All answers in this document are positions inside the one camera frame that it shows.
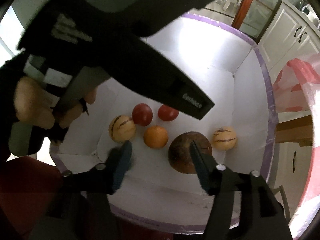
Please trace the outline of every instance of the tomato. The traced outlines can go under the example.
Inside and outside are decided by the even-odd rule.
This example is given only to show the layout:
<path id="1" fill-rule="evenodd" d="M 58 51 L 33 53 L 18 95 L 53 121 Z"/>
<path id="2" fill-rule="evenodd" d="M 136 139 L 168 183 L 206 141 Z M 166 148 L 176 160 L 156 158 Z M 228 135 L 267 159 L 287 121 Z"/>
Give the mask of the tomato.
<path id="1" fill-rule="evenodd" d="M 151 123 L 152 118 L 152 109 L 147 104 L 138 104 L 132 110 L 132 120 L 135 124 L 147 126 Z"/>
<path id="2" fill-rule="evenodd" d="M 173 121 L 179 115 L 179 111 L 169 106 L 162 105 L 158 110 L 158 116 L 162 121 Z"/>

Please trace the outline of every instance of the cabinet door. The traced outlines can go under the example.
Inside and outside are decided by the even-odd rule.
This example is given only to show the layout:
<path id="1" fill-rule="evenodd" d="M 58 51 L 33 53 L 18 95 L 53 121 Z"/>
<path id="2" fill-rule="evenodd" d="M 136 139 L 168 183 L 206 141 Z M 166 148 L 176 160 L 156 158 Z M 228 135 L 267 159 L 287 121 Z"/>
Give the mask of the cabinet door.
<path id="1" fill-rule="evenodd" d="M 275 187 L 283 185 L 291 217 L 299 204 L 307 182 L 311 151 L 312 147 L 299 147 L 299 143 L 280 143 Z M 277 194 L 276 198 L 280 203 L 283 203 L 280 194 Z"/>
<path id="2" fill-rule="evenodd" d="M 298 40 L 291 47 L 291 49 L 269 70 L 269 75 L 272 84 L 276 81 L 276 78 L 282 68 L 287 64 L 289 60 L 292 60 L 298 56 L 316 54 L 320 52 L 320 38 L 314 33 L 314 31 L 308 26 L 302 33 L 307 32 L 301 37 L 298 36 Z"/>
<path id="3" fill-rule="evenodd" d="M 268 70 L 289 51 L 305 28 L 306 23 L 291 8 L 282 3 L 258 44 Z"/>

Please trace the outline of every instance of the finger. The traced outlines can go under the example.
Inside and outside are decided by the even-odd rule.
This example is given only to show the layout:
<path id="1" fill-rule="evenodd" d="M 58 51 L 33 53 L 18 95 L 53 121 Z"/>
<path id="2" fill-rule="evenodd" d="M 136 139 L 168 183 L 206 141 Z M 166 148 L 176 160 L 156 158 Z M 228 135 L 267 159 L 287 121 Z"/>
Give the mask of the finger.
<path id="1" fill-rule="evenodd" d="M 71 123 L 82 114 L 82 105 L 77 104 L 73 108 L 66 111 L 66 113 L 60 118 L 59 125 L 65 129 L 71 125 Z"/>
<path id="2" fill-rule="evenodd" d="M 26 123 L 50 129 L 54 125 L 51 109 L 43 105 L 44 95 L 40 85 L 32 78 L 22 77 L 14 94 L 17 118 Z"/>
<path id="3" fill-rule="evenodd" d="M 92 91 L 90 91 L 86 96 L 84 97 L 84 100 L 89 104 L 92 105 L 96 101 L 97 96 L 97 89 L 98 87 L 95 87 Z"/>

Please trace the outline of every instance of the orange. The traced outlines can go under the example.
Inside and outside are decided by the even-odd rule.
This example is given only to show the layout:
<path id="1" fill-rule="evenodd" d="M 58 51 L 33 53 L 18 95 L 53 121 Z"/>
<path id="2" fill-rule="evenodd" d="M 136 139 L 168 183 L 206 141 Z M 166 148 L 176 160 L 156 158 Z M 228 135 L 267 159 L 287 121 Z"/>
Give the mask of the orange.
<path id="1" fill-rule="evenodd" d="M 144 143 L 152 149 L 161 149 L 168 142 L 167 130 L 159 125 L 149 127 L 143 135 Z"/>

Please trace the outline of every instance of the cabinet handle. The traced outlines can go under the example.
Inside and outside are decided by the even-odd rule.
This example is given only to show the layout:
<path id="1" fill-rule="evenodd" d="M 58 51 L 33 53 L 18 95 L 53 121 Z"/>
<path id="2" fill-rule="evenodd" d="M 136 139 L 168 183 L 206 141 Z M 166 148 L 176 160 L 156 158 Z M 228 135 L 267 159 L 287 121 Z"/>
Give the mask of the cabinet handle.
<path id="1" fill-rule="evenodd" d="M 300 39 L 299 39 L 299 41 L 298 41 L 299 43 L 301 42 L 302 36 L 305 35 L 305 34 L 307 34 L 307 32 L 304 32 L 303 34 L 300 35 Z"/>
<path id="2" fill-rule="evenodd" d="M 295 37 L 297 37 L 297 31 L 302 29 L 302 26 L 300 26 L 298 29 L 296 29 L 296 33 L 294 34 Z"/>
<path id="3" fill-rule="evenodd" d="M 297 156 L 297 152 L 294 152 L 294 156 L 293 156 L 293 160 L 292 160 L 292 173 L 294 173 L 294 171 L 296 170 L 296 156 Z"/>

